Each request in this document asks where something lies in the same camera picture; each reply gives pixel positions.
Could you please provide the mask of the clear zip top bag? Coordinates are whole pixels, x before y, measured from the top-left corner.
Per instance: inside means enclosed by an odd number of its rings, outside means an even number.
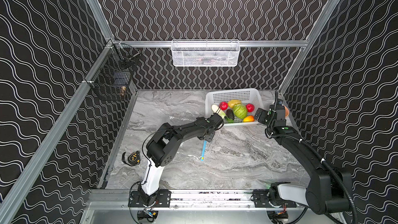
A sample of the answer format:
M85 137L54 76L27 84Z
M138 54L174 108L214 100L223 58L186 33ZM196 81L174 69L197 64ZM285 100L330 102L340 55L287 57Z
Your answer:
M200 140L197 137L183 142L172 164L206 163L209 166L227 166L234 156L242 156L248 147L251 129L256 125L225 124L215 131L212 139Z

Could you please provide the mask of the red strawberry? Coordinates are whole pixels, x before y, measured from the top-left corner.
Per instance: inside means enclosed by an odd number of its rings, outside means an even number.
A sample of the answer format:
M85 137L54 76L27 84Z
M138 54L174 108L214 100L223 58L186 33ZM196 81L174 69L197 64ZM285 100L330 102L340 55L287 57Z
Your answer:
M253 104L246 105L247 112L252 113L255 110L255 106Z
M222 111L226 111L226 110L229 108L229 105L228 105L227 102L221 102L221 103L219 104L219 108L220 108Z

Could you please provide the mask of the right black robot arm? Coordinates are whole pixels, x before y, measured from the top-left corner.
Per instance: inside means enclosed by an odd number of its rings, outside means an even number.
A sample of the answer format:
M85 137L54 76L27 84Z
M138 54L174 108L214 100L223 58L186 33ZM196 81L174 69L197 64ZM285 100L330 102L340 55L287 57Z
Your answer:
M289 151L310 176L307 187L288 182L273 183L270 188L272 204L291 201L310 208L318 215L339 212L356 214L351 174L330 165L302 139L298 130L286 124L284 106L271 105L269 110L259 108L254 119L266 125L266 136Z

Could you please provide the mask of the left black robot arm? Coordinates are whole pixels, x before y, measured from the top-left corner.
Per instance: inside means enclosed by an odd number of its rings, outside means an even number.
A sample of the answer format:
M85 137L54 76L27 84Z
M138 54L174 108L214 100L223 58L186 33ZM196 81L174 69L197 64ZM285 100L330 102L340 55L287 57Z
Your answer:
M159 192L163 170L176 156L180 145L192 138L210 141L216 131L224 125L218 114L198 117L194 122L183 125L164 123L146 144L148 160L145 176L138 186L140 201L145 207L153 206Z

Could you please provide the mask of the green cabbage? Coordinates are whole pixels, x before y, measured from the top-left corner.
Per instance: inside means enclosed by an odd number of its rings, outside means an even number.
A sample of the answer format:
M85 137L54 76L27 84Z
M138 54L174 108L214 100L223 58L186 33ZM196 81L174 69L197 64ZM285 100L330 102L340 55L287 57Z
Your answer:
M248 115L248 110L244 104L236 104L232 108L233 114L236 118L245 119Z

